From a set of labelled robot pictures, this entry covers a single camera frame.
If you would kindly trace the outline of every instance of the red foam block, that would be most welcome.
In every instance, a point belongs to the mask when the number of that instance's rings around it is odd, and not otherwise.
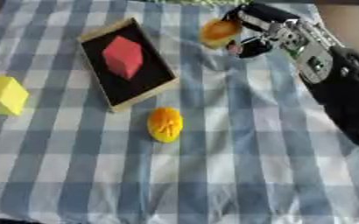
[[[109,70],[126,80],[130,80],[143,64],[140,44],[121,36],[116,37],[102,54]]]

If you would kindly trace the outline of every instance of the orange ball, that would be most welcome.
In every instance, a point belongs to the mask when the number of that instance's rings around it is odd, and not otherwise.
[[[182,131],[182,116],[174,108],[156,108],[148,117],[147,127],[156,140],[170,143]]]
[[[201,28],[199,40],[205,46],[215,49],[228,44],[241,30],[242,26],[238,22],[214,18]]]

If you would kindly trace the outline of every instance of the plaid tablecloth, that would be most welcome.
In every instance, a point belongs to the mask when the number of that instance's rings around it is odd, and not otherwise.
[[[312,5],[282,7],[318,19]],[[0,74],[31,93],[0,115],[0,217],[44,223],[359,223],[359,148],[327,119],[279,50],[235,59],[197,42],[229,7],[6,1]],[[135,17],[177,88],[111,114],[75,38]],[[174,143],[146,117],[184,116]]]

